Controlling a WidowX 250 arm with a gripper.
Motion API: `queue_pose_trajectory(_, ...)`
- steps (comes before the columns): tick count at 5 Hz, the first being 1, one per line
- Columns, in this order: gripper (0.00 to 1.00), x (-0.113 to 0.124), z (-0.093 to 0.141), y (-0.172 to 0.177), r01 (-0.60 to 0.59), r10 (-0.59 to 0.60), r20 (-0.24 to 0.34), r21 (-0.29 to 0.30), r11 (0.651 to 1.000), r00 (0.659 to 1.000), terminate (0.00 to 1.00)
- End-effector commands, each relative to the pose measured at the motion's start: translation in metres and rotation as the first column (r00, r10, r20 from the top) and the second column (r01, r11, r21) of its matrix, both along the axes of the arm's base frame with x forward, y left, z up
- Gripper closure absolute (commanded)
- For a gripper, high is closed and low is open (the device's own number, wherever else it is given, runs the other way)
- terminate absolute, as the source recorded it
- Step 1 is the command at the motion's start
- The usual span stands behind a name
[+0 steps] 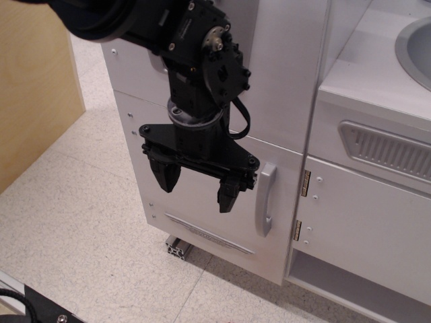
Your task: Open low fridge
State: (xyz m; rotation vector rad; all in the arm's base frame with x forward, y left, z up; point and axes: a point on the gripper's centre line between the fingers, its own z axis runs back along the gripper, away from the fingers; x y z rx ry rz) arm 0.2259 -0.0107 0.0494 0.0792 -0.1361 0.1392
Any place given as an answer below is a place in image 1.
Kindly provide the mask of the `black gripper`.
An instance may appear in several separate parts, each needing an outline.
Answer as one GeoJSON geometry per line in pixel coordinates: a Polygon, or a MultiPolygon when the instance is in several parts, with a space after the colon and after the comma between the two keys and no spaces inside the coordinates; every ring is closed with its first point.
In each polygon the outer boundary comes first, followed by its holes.
{"type": "Polygon", "coordinates": [[[218,178],[219,211],[229,213],[239,192],[254,188],[260,166],[257,157],[237,143],[248,134],[250,125],[247,120],[243,131],[231,133],[222,119],[205,129],[182,127],[175,122],[145,124],[139,134],[145,139],[143,153],[162,190],[173,191],[182,167],[218,178]]]}

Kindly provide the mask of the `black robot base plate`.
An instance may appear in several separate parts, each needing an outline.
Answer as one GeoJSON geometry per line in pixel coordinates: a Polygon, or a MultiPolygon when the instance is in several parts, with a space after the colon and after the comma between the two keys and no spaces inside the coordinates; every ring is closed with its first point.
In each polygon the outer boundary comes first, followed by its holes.
{"type": "Polygon", "coordinates": [[[24,314],[1,314],[1,322],[84,322],[27,285],[24,292],[1,288],[1,297],[14,299],[24,306],[24,314]]]}

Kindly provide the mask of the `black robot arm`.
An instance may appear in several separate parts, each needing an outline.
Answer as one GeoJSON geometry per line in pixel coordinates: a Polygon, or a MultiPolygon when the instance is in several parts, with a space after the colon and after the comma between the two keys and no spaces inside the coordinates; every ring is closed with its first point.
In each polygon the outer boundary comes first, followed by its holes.
{"type": "Polygon", "coordinates": [[[168,71],[168,124],[145,124],[143,152],[160,187],[171,192],[183,168],[220,181],[218,204],[227,213],[241,192],[255,185],[259,160],[232,134],[230,109],[246,121],[240,101],[250,71],[234,43],[230,21],[211,1],[49,1],[75,36],[117,38],[159,56],[168,71]]]}

